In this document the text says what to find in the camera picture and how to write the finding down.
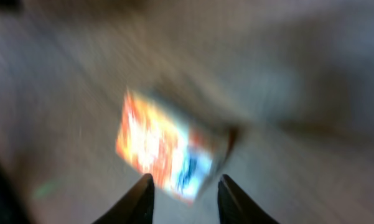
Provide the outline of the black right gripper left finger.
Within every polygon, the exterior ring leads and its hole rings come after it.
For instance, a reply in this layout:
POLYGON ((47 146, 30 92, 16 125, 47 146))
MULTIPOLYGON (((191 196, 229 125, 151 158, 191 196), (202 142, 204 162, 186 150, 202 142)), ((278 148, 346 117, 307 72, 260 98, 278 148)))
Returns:
POLYGON ((152 224, 155 185, 144 174, 104 215, 93 224, 152 224))

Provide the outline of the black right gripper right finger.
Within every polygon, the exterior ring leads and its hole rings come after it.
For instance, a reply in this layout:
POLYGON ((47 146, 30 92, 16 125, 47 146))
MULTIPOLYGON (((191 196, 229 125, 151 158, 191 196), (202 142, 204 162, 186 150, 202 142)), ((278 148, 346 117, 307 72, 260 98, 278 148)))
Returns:
POLYGON ((278 224, 229 175, 218 182, 220 224, 278 224))

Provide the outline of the small orange tissue box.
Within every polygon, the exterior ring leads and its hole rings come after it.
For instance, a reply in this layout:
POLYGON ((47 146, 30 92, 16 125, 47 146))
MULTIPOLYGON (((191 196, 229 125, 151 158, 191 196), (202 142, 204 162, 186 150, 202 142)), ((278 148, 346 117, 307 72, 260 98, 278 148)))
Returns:
POLYGON ((160 96, 124 93, 116 153, 155 186, 193 203, 225 163, 235 132, 193 119, 160 96))

